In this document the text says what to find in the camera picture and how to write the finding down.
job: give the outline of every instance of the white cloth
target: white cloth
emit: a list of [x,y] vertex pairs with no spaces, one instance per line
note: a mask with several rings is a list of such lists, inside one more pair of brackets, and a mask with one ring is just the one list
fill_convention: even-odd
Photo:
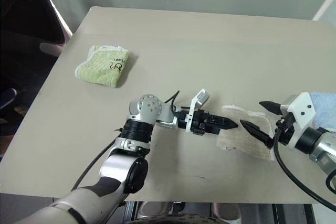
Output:
[[251,136],[239,120],[249,121],[260,127],[260,130],[273,137],[271,124],[264,113],[247,111],[234,105],[222,107],[222,116],[230,118],[238,127],[231,130],[221,130],[217,146],[225,151],[241,151],[256,158],[274,160],[273,149],[269,150],[261,141]]

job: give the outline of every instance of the tabletop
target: tabletop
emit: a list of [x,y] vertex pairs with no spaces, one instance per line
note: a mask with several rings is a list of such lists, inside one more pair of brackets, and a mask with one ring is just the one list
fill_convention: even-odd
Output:
[[[304,91],[336,92],[336,31],[309,20],[92,7],[63,50],[0,163],[2,193],[61,197],[124,125],[132,99],[176,90],[188,104],[204,88],[204,109],[224,104],[264,111]],[[130,58],[117,88],[78,80],[92,45],[121,46]],[[217,135],[156,126],[144,187],[128,200],[314,202],[275,161],[216,146]],[[280,147],[308,187],[336,203],[325,174],[298,151]],[[102,157],[81,185],[94,184]]]

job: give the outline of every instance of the green washcloth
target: green washcloth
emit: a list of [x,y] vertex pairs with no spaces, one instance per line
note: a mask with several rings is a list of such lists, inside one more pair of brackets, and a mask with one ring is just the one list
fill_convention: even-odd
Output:
[[129,52],[122,47],[92,46],[89,56],[75,69],[78,79],[116,87]]

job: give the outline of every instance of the black cable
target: black cable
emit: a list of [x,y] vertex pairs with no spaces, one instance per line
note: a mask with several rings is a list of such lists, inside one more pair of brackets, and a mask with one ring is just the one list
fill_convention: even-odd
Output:
[[173,96],[172,97],[170,97],[167,101],[165,101],[164,103],[168,103],[170,100],[172,100],[173,98],[174,98],[174,96],[177,96],[178,94],[179,94],[179,90],[175,93],[175,94],[173,94]]
[[176,116],[176,112],[174,111],[174,102],[175,102],[175,99],[177,97],[177,95],[179,94],[179,90],[175,93],[175,95],[173,95],[173,98],[172,98],[172,103],[170,104],[170,109],[173,113],[174,116]]
[[283,129],[278,128],[277,133],[275,134],[274,137],[274,154],[275,158],[277,159],[281,169],[286,173],[286,175],[301,189],[303,190],[306,194],[308,194],[310,197],[321,203],[322,205],[325,205],[329,209],[333,210],[336,212],[336,206],[334,206],[332,203],[328,202],[327,200],[321,198],[319,195],[314,193],[312,190],[310,190],[307,186],[305,186],[301,181],[299,181],[287,168],[287,166],[284,164],[282,161],[280,154],[279,154],[279,149],[278,149],[278,143],[281,134],[283,133]]
[[113,213],[110,214],[110,216],[106,219],[106,221],[104,221],[103,223],[106,224],[107,222],[109,222],[109,220],[111,219],[111,217],[114,215],[115,211],[119,208],[116,207],[115,210],[113,211]]
[[85,175],[90,171],[90,169],[93,167],[93,165],[100,159],[100,157],[114,144],[115,140],[121,136],[121,133],[108,145],[106,146],[95,158],[91,161],[91,163],[88,165],[88,167],[85,168],[84,172],[79,176],[76,183],[73,185],[71,191],[77,189]]
[[333,170],[329,175],[328,177],[326,178],[326,181],[325,181],[325,184],[327,185],[327,188],[334,194],[336,194],[336,189],[332,188],[331,185],[330,185],[330,182],[332,180],[332,178],[336,176],[336,169]]

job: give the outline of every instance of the blue cloth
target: blue cloth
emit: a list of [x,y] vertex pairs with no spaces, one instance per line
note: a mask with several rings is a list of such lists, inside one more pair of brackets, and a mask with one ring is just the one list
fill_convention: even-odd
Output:
[[336,93],[311,92],[310,97],[316,111],[315,127],[336,129]]

